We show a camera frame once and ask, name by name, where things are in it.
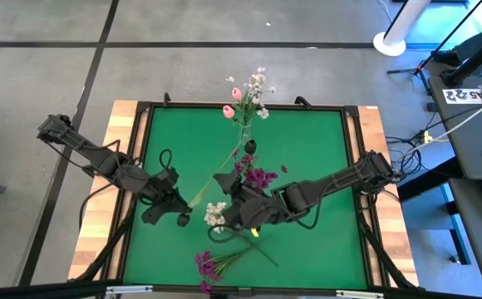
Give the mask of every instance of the gray floor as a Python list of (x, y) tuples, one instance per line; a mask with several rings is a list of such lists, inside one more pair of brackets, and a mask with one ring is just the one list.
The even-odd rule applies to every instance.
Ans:
[[(400, 4), (387, 4), (394, 17)], [(109, 0), (0, 0), (0, 41), (95, 42), (110, 5)], [(440, 42), (467, 12), (462, 5), (432, 4), (407, 41)], [(432, 30), (438, 16), (442, 18)], [(108, 40), (370, 42), (388, 24), (376, 0), (126, 0), (120, 1)], [(482, 9), (450, 42), (480, 31)], [(15, 283), (57, 161), (57, 155), (36, 140), (36, 128), (48, 114), (74, 113), (94, 50), (0, 48), (0, 183), (8, 187), (0, 195), (0, 287)], [(429, 50), (408, 51), (390, 58), (372, 49), (107, 48), (80, 132), (102, 142), (117, 99), (160, 100), (168, 91), (174, 100), (228, 100), (225, 77), (242, 78), (266, 66), (268, 79), (278, 88), (269, 101), (292, 102), (302, 95), (313, 104), (377, 105), (386, 134), (407, 137), (430, 119), (423, 109), (430, 100), (417, 78), (388, 76), (386, 71), (414, 67), (428, 54)], [(441, 130), (435, 128), (432, 134)], [(453, 152), (441, 144), (426, 147), (423, 155), (425, 164), (433, 167)], [(75, 155), (73, 159), (82, 162)], [(79, 169), (68, 169), (34, 283), (66, 280), (78, 234), (78, 210), (90, 186), (91, 180)], [(410, 239), (423, 287), (482, 295), (475, 264), (454, 267), (445, 256), (430, 254), (429, 248), (453, 251), (449, 236), (412, 232)], [(464, 286), (458, 283), (461, 279), (467, 282)]]

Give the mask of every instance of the green table surface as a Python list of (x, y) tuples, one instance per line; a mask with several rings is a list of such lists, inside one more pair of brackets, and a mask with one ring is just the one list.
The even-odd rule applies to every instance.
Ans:
[[(258, 144), (257, 166), (278, 173), (271, 188), (304, 179), (320, 179), (347, 167), (342, 120), (335, 111), (271, 110), (266, 120), (252, 123)], [(221, 109), (155, 108), (145, 170), (160, 171), (160, 151), (171, 149), (177, 183), (187, 202), (202, 189), (239, 142), (239, 127), (223, 117)], [(280, 172), (287, 165), (288, 173)], [(231, 159), (223, 169), (234, 166)], [(251, 236), (275, 260), (275, 267), (253, 250), (234, 264), (219, 286), (366, 288), (362, 250), (351, 189), (332, 194), (322, 202), (321, 216), (313, 230), (296, 223), (264, 225), (260, 238)], [(215, 183), (209, 185), (202, 202), (194, 208), (185, 228), (176, 225), (177, 213), (166, 214), (156, 225), (144, 224), (141, 214), (148, 208), (138, 203), (126, 259), (124, 282), (199, 285), (194, 264), (197, 252), (212, 255), (237, 252), (247, 247), (240, 239), (212, 243), (204, 221), (207, 203), (227, 202)], [(303, 222), (311, 223), (314, 210)]]

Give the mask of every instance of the floor line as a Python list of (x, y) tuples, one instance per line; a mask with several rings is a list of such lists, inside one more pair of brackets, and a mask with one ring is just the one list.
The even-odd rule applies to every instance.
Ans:
[[(110, 33), (111, 25), (116, 15), (118, 4), (119, 0), (112, 0), (108, 16), (106, 17), (105, 26), (103, 27), (101, 37), (99, 38), (99, 43), (106, 43), (106, 40), (108, 39), (108, 35)], [(84, 87), (82, 89), (81, 99), (76, 105), (75, 114), (71, 123), (77, 131), (81, 126), (82, 118), (84, 116), (88, 100), (90, 98), (91, 88), (93, 87), (97, 71), (99, 70), (99, 65), (101, 64), (103, 51), (103, 47), (97, 47), (91, 61), (91, 66), (86, 77), (86, 82), (84, 83)], [(72, 149), (69, 147), (65, 147), (62, 155), (69, 159), (71, 157), (71, 153)], [(23, 264), (20, 264), (20, 269), (22, 269), (20, 271), (22, 272), (18, 278), (18, 286), (29, 286), (32, 282), (32, 277), (34, 276), (34, 272), (36, 271), (36, 265), (40, 257), (40, 253), (42, 252), (43, 243), (45, 241), (49, 225), (51, 224), (51, 218), (57, 205), (58, 195), (60, 193), (64, 177), (66, 176), (67, 166), (67, 159), (59, 157), (55, 166), (55, 170), (53, 171), (52, 180), (47, 186), (46, 195), (43, 199), (42, 214), (38, 215), (37, 225), (35, 226), (33, 235), (31, 235), (31, 237), (29, 238), (30, 247), (27, 246), (26, 249), (28, 250), (28, 253), (26, 252), (27, 258), (24, 260)]]
[[(410, 50), (435, 50), (438, 43), (409, 42)], [(373, 49), (371, 42), (6, 42), (3, 48), (285, 48), (285, 49)]]

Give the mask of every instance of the pink tulip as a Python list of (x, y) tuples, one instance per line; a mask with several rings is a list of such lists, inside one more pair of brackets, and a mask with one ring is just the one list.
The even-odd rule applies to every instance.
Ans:
[(224, 114), (224, 117), (226, 117), (228, 119), (234, 117), (234, 115), (235, 115), (234, 108), (230, 107), (229, 105), (224, 106), (223, 107), (223, 114)]
[(241, 90), (239, 88), (234, 87), (232, 89), (232, 97), (235, 100), (241, 100), (241, 99), (243, 99), (243, 92), (241, 92)]

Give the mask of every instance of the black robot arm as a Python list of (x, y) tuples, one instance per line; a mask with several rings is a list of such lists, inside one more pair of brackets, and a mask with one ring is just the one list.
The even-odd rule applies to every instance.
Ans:
[(214, 178), (223, 192), (232, 197), (232, 205), (223, 211), (226, 223), (233, 228), (251, 229), (264, 223), (298, 221), (322, 198), (352, 185), (364, 194), (377, 194), (400, 176), (382, 154), (371, 151), (346, 169), (319, 180), (304, 180), (273, 189), (272, 196), (251, 188), (235, 171), (215, 174)]
[(145, 223), (156, 224), (165, 213), (180, 213), (177, 223), (182, 227), (188, 223), (192, 209), (175, 188), (179, 175), (169, 163), (158, 174), (149, 176), (128, 155), (97, 146), (75, 132), (65, 115), (49, 115), (38, 130), (43, 142), (67, 145), (86, 158), (90, 164), (82, 169), (91, 177), (100, 175), (117, 188), (148, 199), (151, 206), (141, 216)]

